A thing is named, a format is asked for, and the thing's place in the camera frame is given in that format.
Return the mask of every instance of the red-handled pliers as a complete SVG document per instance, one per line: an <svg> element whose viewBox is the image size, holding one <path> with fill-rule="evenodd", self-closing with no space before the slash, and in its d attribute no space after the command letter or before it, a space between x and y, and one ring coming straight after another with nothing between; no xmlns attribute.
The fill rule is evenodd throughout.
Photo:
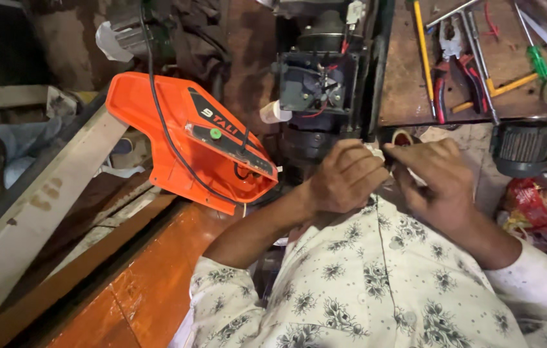
<svg viewBox="0 0 547 348"><path fill-rule="evenodd" d="M439 124L444 124L446 119L445 111L445 78L450 72L450 57L455 56L457 67L463 72L464 79L471 99L473 101L473 109L477 114L485 113L488 109L486 95L482 89L482 82L475 67L471 66L473 55L463 54L460 44L460 27L457 18L452 19L452 28L454 35L451 39L445 39L445 31L447 22L443 20L439 28L439 44L443 50L442 60L435 67L434 93L435 93L435 110Z"/></svg>

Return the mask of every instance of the yellow handle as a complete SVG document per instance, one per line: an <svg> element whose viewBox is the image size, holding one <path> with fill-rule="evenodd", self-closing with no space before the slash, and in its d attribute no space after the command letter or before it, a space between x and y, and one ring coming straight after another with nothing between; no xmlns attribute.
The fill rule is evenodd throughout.
<svg viewBox="0 0 547 348"><path fill-rule="evenodd" d="M426 52L426 40L424 37L424 23L422 22L422 13L419 12L419 1L413 1L415 8L415 21L417 22L417 35L419 36L419 49L422 52L422 61L424 63L424 74L426 77L426 88L428 88L428 97L431 102L434 100L434 92L432 90L432 78L430 76L430 65L428 64L428 53Z"/></svg>
<svg viewBox="0 0 547 348"><path fill-rule="evenodd" d="M538 74L534 72L531 75L527 75L527 76L523 77L522 79L518 79L518 80L516 80L512 83L508 83L507 85L504 85L503 87L500 87L498 89L495 89L495 87L493 85L493 80L491 80L491 79L486 79L486 85L488 86L488 90L491 91L491 97L496 97L496 96L501 95L505 92L508 92L508 91L511 91L515 88L518 88L518 87L524 85L525 83L532 82L533 80L536 80L537 78L538 78ZM466 103L463 103L463 104L457 105L456 107L453 107L452 108L452 113L457 113L459 111L466 110L466 109L468 109L472 106L473 106L473 103L471 103L470 101L467 101Z"/></svg>

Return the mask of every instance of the wooden workbench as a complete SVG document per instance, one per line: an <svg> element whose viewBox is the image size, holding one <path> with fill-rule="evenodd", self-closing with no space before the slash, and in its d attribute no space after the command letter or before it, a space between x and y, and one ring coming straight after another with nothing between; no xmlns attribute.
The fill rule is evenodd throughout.
<svg viewBox="0 0 547 348"><path fill-rule="evenodd" d="M420 0L422 18L428 23L441 14L463 4L464 0ZM499 27L499 42L494 36L481 35L480 41L484 59L495 88L501 84L519 79L531 73L530 62L526 57L527 41L516 18L510 0L492 0L489 4L491 20ZM475 5L475 16L480 33L488 31L484 17L484 3ZM471 52L464 34L463 49ZM535 43L541 43L532 34ZM440 57L438 30L426 35L426 45L431 67ZM462 75L452 62L452 74L446 81L445 104L454 107L470 100ZM541 85L536 80L495 97L493 104L500 118L547 116L547 104L540 100ZM488 115L476 115L473 110L448 114L449 122L489 121ZM401 126L414 124L434 124L427 91L425 88L417 29L413 7L406 0L396 0L392 35L390 37L386 76L382 104L378 121L380 126Z"/></svg>

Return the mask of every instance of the yellow screwdriver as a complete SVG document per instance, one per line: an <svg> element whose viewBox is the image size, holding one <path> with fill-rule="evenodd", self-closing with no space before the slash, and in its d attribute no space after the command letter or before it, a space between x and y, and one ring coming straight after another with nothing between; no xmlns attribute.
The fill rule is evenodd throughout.
<svg viewBox="0 0 547 348"><path fill-rule="evenodd" d="M417 22L417 35L419 37L419 49L422 52L422 62L424 63L424 75L426 78L426 89L428 90L428 97L430 98L430 107L432 109L432 117L437 117L434 111L434 91L432 90L432 78L430 76L430 65L428 64L428 53L426 52L426 40L424 37L424 24L422 22L422 13L419 11L419 0L413 1L413 8L415 9L415 21Z"/></svg>

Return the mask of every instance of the green screwdriver handle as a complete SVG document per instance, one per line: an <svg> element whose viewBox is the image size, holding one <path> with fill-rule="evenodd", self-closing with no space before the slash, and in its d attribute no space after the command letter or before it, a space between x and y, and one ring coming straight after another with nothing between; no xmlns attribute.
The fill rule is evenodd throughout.
<svg viewBox="0 0 547 348"><path fill-rule="evenodd" d="M527 47L527 54L529 54L529 58L531 58L533 67L538 73L538 76L540 76L540 79L542 81L547 80L547 64L544 58L542 58L542 55L540 54L540 50L537 46L529 46Z"/></svg>

